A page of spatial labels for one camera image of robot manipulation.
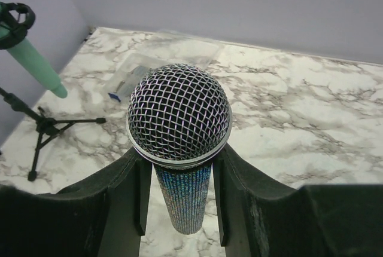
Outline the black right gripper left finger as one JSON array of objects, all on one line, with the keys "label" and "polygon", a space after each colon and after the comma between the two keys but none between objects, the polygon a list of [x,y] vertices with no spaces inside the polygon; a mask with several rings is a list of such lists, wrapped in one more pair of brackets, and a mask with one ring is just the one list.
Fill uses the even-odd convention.
[{"label": "black right gripper left finger", "polygon": [[55,194],[1,186],[2,256],[138,256],[151,164],[134,149]]}]

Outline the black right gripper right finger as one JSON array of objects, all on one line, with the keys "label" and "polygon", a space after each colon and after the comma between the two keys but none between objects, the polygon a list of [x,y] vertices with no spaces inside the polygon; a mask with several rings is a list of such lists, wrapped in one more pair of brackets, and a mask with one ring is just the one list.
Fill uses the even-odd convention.
[{"label": "black right gripper right finger", "polygon": [[225,146],[213,161],[227,256],[381,256],[382,186],[290,188]]}]

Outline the rhinestone mesh-head microphone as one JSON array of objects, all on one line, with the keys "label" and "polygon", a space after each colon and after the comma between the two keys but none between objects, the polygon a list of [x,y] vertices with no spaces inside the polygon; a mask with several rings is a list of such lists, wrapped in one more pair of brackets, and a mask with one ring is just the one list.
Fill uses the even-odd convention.
[{"label": "rhinestone mesh-head microphone", "polygon": [[202,228],[212,163],[229,139],[232,121],[220,83],[188,64],[149,70],[130,96],[129,139],[153,164],[170,220],[181,234]]}]

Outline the mint green microphone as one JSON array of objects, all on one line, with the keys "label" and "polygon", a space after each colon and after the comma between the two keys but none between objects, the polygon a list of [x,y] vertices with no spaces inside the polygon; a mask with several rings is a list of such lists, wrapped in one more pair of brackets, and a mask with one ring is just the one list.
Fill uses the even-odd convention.
[{"label": "mint green microphone", "polygon": [[35,19],[35,13],[26,4],[2,2],[1,49],[8,51],[45,89],[64,99],[68,92],[60,77],[27,39]]}]

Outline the black tripod shock-mount stand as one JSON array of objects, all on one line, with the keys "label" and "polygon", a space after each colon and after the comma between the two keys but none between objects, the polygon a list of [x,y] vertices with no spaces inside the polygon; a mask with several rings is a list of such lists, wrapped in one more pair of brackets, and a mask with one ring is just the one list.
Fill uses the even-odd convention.
[{"label": "black tripod shock-mount stand", "polygon": [[106,122],[105,118],[96,119],[82,119],[82,120],[57,120],[52,117],[46,117],[44,110],[38,108],[39,112],[32,110],[24,101],[18,98],[15,94],[1,89],[1,96],[3,100],[9,104],[13,111],[22,112],[28,117],[33,119],[36,123],[36,131],[38,132],[37,144],[35,147],[35,154],[31,170],[28,173],[28,181],[33,182],[37,178],[37,164],[40,150],[45,147],[49,142],[57,138],[64,131],[69,129],[75,124],[80,123],[96,123],[103,124]]}]

